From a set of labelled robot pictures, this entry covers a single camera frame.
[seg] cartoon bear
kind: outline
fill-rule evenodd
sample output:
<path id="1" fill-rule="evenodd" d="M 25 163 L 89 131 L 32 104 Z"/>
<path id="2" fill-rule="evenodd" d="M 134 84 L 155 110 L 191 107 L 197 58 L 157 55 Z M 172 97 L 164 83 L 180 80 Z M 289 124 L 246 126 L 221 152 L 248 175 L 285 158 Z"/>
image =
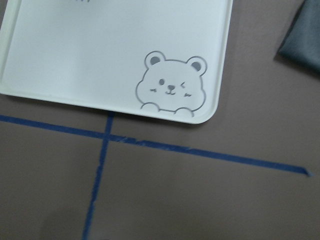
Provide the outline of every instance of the cartoon bear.
<path id="1" fill-rule="evenodd" d="M 160 51 L 150 52 L 145 60 L 147 68 L 137 84 L 135 94 L 142 103 L 153 105 L 158 111 L 177 113 L 187 110 L 194 116 L 206 101 L 202 76 L 207 71 L 206 61 L 193 56 L 188 61 L 166 59 Z"/>

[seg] gray tabletop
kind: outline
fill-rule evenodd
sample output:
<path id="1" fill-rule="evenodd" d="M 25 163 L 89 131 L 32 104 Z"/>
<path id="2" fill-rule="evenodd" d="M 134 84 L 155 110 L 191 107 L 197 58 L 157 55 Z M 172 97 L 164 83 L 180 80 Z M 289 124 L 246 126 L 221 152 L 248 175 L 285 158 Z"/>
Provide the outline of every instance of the gray tabletop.
<path id="1" fill-rule="evenodd" d="M 0 239 L 319 239 L 320 76 L 276 54 L 302 2 L 234 0 L 200 125 L 0 95 Z"/>

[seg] blue line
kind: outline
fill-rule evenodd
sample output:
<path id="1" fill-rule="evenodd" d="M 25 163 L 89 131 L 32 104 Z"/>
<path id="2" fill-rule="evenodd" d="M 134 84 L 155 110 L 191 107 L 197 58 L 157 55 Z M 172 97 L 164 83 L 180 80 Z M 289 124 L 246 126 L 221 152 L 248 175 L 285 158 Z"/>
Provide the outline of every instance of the blue line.
<path id="1" fill-rule="evenodd" d="M 11 124 L 18 124 L 18 125 L 39 128 L 39 129 L 46 129 L 46 130 L 51 130 L 51 131 L 56 131 L 61 133 L 80 135 L 80 136 L 96 138 L 96 139 L 104 138 L 104 134 L 102 132 L 82 130 L 82 129 L 67 127 L 67 126 L 53 125 L 49 123 L 26 120 L 26 119 L 21 119 L 21 118 L 12 117 L 12 116 L 0 115 L 0 121 L 11 123 Z"/>
<path id="2" fill-rule="evenodd" d="M 107 123 L 105 126 L 105 131 L 103 134 L 103 142 L 102 142 L 100 158 L 99 158 L 99 166 L 96 169 L 96 176 L 95 176 L 94 185 L 92 189 L 91 201 L 90 201 L 90 205 L 88 208 L 88 212 L 86 215 L 85 224 L 82 232 L 82 240 L 87 240 L 89 237 L 92 219 L 95 212 L 95 203 L 98 197 L 99 187 L 102 179 L 102 173 L 106 163 L 109 138 L 110 138 L 110 133 L 113 125 L 114 115 L 115 115 L 114 112 L 109 113 Z"/>
<path id="3" fill-rule="evenodd" d="M 257 159 L 248 158 L 248 157 L 235 156 L 235 155 L 229 155 L 229 154 L 212 152 L 212 151 L 205 151 L 205 150 L 194 149 L 190 147 L 171 145 L 171 144 L 159 143 L 154 141 L 145 141 L 145 140 L 138 141 L 135 138 L 131 138 L 131 137 L 110 135 L 110 141 L 149 147 L 154 149 L 161 149 L 161 150 L 171 151 L 171 152 L 191 154 L 191 155 L 196 155 L 196 156 L 201 156 L 201 157 L 206 157 L 211 159 L 218 159 L 218 160 L 224 160 L 224 161 L 229 161 L 234 163 L 253 165 L 253 166 L 269 168 L 269 169 L 276 169 L 276 170 L 287 171 L 287 172 L 292 172 L 297 174 L 304 174 L 309 177 L 313 175 L 311 172 L 307 171 L 304 167 L 301 167 L 301 166 L 288 165 L 288 164 L 264 161 L 264 160 L 257 160 Z"/>

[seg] tray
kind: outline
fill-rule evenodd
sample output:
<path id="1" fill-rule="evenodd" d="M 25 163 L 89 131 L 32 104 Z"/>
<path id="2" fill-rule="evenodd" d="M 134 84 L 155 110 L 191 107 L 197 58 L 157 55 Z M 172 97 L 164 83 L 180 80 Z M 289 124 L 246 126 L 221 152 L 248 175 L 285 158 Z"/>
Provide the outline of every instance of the tray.
<path id="1" fill-rule="evenodd" d="M 218 107 L 232 0 L 9 0 L 0 93 L 189 124 Z"/>

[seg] bear ear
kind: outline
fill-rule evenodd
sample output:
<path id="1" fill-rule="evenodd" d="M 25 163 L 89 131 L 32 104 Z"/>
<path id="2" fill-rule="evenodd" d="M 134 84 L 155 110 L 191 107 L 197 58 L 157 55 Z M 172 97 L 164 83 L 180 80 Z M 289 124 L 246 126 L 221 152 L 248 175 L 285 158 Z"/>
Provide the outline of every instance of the bear ear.
<path id="1" fill-rule="evenodd" d="M 165 55 L 160 51 L 152 51 L 145 57 L 145 66 L 150 69 L 153 65 L 166 60 Z"/>
<path id="2" fill-rule="evenodd" d="M 206 73 L 207 71 L 207 62 L 200 56 L 193 56 L 191 57 L 186 64 L 193 67 L 200 76 Z"/>

